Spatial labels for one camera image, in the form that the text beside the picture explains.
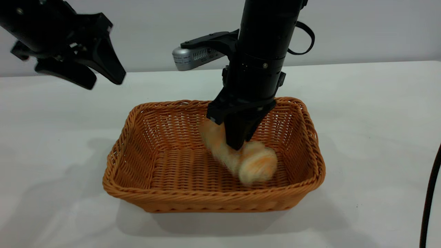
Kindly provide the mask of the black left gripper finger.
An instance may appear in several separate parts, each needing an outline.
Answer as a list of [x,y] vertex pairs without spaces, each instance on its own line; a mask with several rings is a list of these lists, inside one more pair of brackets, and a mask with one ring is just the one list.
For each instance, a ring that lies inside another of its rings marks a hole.
[[126,77],[126,70],[115,53],[108,33],[83,43],[74,61],[94,69],[115,85],[121,85]]
[[72,61],[58,61],[55,58],[38,59],[35,72],[55,76],[76,84],[84,89],[92,90],[96,83],[96,75],[87,66]]

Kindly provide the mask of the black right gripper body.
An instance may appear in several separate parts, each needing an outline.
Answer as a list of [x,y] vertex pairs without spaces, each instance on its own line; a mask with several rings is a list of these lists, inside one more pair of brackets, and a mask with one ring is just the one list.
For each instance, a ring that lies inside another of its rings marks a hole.
[[281,66],[272,69],[225,66],[222,69],[223,88],[208,104],[207,118],[219,125],[227,115],[271,103],[285,75]]

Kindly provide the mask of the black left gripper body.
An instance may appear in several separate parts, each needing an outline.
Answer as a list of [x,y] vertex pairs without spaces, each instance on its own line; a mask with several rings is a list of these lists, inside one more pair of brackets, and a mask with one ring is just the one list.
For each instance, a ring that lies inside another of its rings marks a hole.
[[73,9],[11,9],[10,33],[16,38],[11,53],[21,61],[71,58],[83,43],[112,31],[103,13],[79,14]]

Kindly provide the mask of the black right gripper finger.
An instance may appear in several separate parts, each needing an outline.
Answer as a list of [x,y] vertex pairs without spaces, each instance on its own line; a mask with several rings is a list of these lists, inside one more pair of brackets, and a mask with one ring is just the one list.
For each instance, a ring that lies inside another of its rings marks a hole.
[[245,141],[253,135],[257,118],[241,115],[227,115],[225,118],[226,143],[230,148],[239,151]]
[[266,117],[267,114],[268,112],[255,112],[252,114],[251,117],[252,125],[250,126],[249,129],[249,140],[252,139],[255,131],[258,129],[258,126],[260,125],[260,123]]

